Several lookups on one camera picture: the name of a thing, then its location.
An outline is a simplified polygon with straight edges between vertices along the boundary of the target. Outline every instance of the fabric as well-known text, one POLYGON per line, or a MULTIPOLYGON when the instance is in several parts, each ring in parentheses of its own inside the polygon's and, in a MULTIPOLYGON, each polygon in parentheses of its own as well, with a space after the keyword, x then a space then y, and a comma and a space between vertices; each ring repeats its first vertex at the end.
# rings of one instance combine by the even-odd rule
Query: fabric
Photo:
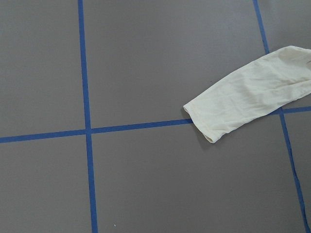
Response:
POLYGON ((288 46, 230 73, 184 109, 215 143, 225 133, 310 93, 311 50, 288 46))

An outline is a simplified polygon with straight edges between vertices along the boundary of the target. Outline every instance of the blue tape line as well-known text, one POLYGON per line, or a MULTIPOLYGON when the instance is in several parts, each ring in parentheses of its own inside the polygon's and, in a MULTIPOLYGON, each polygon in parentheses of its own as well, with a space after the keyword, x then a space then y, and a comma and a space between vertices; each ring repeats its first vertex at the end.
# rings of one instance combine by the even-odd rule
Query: blue tape line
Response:
POLYGON ((269 52, 268 42, 267 42, 267 38, 266 38, 266 33, 264 31, 262 18, 261 18, 261 14, 260 14, 260 9, 259 9, 259 5, 258 5, 257 0, 253 0, 253 4, 254 4, 255 11, 256 11, 256 15, 257 15, 257 21, 259 24, 259 29, 260 29, 260 33, 261 33, 261 38, 262 38, 264 50, 265 50, 266 54, 269 54, 270 52, 269 52))
POLYGON ((55 137, 68 137, 68 136, 77 136, 86 134, 85 130, 71 130, 71 131, 62 131, 62 132, 53 132, 53 133, 38 133, 30 135, 21 135, 21 136, 11 136, 11 137, 0 137, 0 143, 8 142, 21 142, 45 138, 55 138, 55 137))
POLYGON ((171 125, 183 125, 183 124, 192 124, 191 119, 182 119, 182 120, 168 120, 168 121, 159 121, 159 122, 150 122, 142 124, 133 124, 133 125, 119 125, 111 127, 101 127, 92 129, 92 133, 107 133, 107 132, 116 132, 116 131, 125 131, 125 130, 137 130, 137 129, 146 129, 154 127, 163 127, 171 125))
POLYGON ((91 117, 90 117, 90 109, 89 109, 88 83, 87 83, 86 43, 85 43, 85 32, 84 32, 83 0, 78 0, 78 13, 79 13, 79 34, 80 34, 83 102, 84 102, 84 116, 85 116, 85 126, 86 126, 86 155, 87 155, 89 202, 90 202, 90 211, 91 211, 92 232, 97 233, 98 227, 97 227, 97 211, 96 211, 96 198, 95 198, 91 117))
POLYGON ((300 107, 300 108, 287 108, 283 109, 283 113, 302 113, 311 111, 311 107, 300 107))
POLYGON ((281 108, 278 108, 276 110, 274 110, 273 112, 269 113, 267 116, 270 116, 270 115, 278 115, 281 111, 281 108))
POLYGON ((285 142, 286 142, 288 155, 289 155, 291 166, 292 166, 292 172, 293 172, 293 176, 294 176, 296 190, 297 190, 297 194, 298 194, 298 198, 299 198, 300 210, 301 210, 301 214, 303 217, 303 222, 305 225, 306 233, 311 233, 310 228, 308 226, 308 222, 307 222, 305 203, 303 200, 303 195, 302 195, 302 191, 301 191, 301 187, 300 187, 300 181, 297 177, 297 173, 296 173, 296 169, 295 169, 295 163, 294 163, 294 158, 293 158, 293 153, 292 153, 292 146, 291 146, 289 134, 288 134, 287 127, 286 127, 286 121, 285 121, 284 113, 281 111, 279 116, 280 116, 280 120, 281 120, 281 124, 282 124, 282 129, 283 129, 283 134, 284 134, 284 138, 285 138, 285 142))

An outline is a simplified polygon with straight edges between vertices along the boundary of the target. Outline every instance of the gray surface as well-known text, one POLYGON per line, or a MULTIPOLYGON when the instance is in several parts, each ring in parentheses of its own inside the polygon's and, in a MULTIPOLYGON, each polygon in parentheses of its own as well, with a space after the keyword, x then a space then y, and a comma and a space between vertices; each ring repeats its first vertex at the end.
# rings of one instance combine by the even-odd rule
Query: gray surface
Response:
POLYGON ((93 127, 188 117, 184 104, 264 55, 251 1, 88 0, 85 27, 93 127))
POLYGON ((0 144, 0 232, 91 231, 85 136, 0 144))
MULTIPOLYGON (((259 3, 271 51, 311 48, 310 1, 259 3)), ((183 104, 264 55, 252 1, 84 7, 93 127, 189 118, 183 104)), ((0 52, 0 137, 85 127, 76 0, 0 1, 0 52)), ((311 222, 309 118, 286 115, 311 222)), ((91 232, 85 145, 0 144, 1 233, 91 232)), ((181 125, 95 134, 93 145, 99 233, 305 232, 278 116, 216 144, 181 125)))
POLYGON ((305 201, 307 221, 311 223, 311 113, 287 114, 285 116, 287 129, 290 135, 293 158, 297 176, 300 180, 301 190, 305 201))
MULTIPOLYGON (((259 0, 263 25, 270 51, 294 45, 311 49, 310 0, 259 0)), ((311 95, 284 108, 311 106, 311 95)))
POLYGON ((278 116, 214 145, 193 125, 95 134, 93 152, 101 233, 304 232, 278 116))
POLYGON ((0 1, 0 28, 0 136, 83 128, 77 1, 0 1))

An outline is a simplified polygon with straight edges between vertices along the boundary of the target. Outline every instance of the white sleeve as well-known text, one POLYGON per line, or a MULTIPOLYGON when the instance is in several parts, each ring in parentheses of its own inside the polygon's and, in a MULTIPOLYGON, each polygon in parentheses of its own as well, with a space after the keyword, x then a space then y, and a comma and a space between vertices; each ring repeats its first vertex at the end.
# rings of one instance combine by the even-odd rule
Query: white sleeve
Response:
POLYGON ((311 93, 311 50, 284 47, 230 73, 184 105, 215 143, 245 123, 311 93))

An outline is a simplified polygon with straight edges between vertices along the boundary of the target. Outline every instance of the white rag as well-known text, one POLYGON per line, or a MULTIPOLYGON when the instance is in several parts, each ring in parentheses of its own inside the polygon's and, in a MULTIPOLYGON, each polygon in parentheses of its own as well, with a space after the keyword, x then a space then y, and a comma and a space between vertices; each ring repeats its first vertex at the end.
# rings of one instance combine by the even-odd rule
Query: white rag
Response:
POLYGON ((184 105, 215 143, 245 123, 311 93, 311 50, 281 48, 230 73, 184 105))

